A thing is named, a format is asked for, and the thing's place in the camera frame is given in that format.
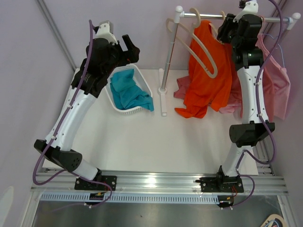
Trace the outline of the light pink t shirt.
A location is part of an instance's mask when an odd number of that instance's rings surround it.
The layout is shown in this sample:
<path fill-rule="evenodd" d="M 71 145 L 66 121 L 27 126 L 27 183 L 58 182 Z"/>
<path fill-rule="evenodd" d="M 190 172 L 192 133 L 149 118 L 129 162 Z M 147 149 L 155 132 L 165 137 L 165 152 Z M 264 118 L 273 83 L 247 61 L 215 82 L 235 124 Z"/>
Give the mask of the light pink t shirt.
<path fill-rule="evenodd" d="M 237 76 L 233 62 L 231 62 L 231 69 L 232 77 Z M 286 68 L 280 66 L 271 56 L 265 65 L 262 81 L 265 108 L 269 121 L 272 122 L 275 117 L 285 119 L 291 89 Z M 222 114 L 231 114 L 237 109 L 240 109 L 240 116 L 242 116 L 242 94 L 238 97 L 229 97 L 227 106 L 221 107 L 218 111 Z"/>

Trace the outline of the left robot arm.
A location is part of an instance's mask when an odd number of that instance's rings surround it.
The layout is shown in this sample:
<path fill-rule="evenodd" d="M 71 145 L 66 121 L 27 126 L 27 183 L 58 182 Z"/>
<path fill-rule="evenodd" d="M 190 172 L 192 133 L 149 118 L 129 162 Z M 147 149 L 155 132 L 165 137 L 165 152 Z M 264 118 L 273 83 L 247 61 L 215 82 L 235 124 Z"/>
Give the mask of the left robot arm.
<path fill-rule="evenodd" d="M 111 43 L 105 38 L 91 38 L 86 47 L 87 57 L 74 75 L 57 122 L 45 139 L 34 143 L 40 153 L 38 163 L 45 158 L 63 171 L 85 179 L 85 184 L 92 190 L 102 184 L 98 175 L 100 170 L 85 161 L 81 153 L 74 151 L 72 144 L 86 113 L 107 85 L 113 70 L 139 60 L 140 49 L 129 35 L 123 35 L 122 39 L 127 47 L 125 51 L 119 43 Z"/>

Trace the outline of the orange t shirt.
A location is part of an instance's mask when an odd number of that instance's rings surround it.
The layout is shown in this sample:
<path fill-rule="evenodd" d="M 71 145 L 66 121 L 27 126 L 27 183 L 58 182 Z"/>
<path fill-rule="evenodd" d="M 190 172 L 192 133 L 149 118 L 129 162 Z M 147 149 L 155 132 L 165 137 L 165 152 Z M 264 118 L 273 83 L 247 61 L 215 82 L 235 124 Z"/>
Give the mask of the orange t shirt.
<path fill-rule="evenodd" d="M 201 21 L 194 34 L 211 54 L 218 73 L 215 78 L 209 77 L 197 60 L 190 56 L 188 63 L 190 84 L 185 92 L 183 102 L 185 108 L 175 108 L 175 111 L 184 118 L 203 118 L 208 107 L 216 112 L 226 107 L 232 88 L 232 77 L 236 76 L 231 59 L 232 47 L 230 44 L 220 43 L 214 37 L 211 22 Z"/>

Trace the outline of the dusty red t shirt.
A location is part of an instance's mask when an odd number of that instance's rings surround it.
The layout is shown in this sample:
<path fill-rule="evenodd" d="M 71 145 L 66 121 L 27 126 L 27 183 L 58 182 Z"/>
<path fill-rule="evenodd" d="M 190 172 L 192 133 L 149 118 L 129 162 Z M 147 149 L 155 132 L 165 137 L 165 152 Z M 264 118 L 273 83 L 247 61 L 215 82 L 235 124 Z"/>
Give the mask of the dusty red t shirt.
<path fill-rule="evenodd" d="M 191 83 L 190 76 L 185 76 L 177 79 L 178 90 L 174 92 L 174 97 L 177 99 L 185 99 L 186 91 Z M 232 77 L 232 87 L 230 92 L 230 98 L 241 96 L 240 81 L 237 76 Z"/>

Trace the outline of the teal t shirt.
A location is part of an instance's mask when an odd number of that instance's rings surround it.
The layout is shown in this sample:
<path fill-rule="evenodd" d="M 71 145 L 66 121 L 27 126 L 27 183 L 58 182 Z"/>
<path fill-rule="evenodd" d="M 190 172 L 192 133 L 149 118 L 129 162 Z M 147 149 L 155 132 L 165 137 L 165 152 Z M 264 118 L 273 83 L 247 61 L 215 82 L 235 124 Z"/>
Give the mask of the teal t shirt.
<path fill-rule="evenodd" d="M 134 69 L 127 69 L 116 72 L 111 77 L 110 89 L 116 108 L 119 110 L 128 110 L 140 106 L 153 112 L 152 97 L 137 86 L 133 76 Z"/>

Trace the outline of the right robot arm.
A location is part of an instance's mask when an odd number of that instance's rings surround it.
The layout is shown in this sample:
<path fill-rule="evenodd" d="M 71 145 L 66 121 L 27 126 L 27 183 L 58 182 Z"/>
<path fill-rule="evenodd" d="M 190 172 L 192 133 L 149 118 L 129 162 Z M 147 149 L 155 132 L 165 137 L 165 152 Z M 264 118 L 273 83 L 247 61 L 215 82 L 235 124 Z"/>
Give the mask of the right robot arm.
<path fill-rule="evenodd" d="M 269 121 L 263 96 L 263 52 L 256 46 L 261 27 L 262 19 L 259 16 L 245 14 L 236 17 L 228 14 L 218 29 L 217 39 L 232 47 L 232 61 L 242 97 L 242 123 L 230 127 L 232 146 L 216 178 L 212 180 L 217 189 L 223 192 L 241 186 L 238 171 L 244 155 L 251 156 L 253 147 L 275 129 L 275 124 Z"/>

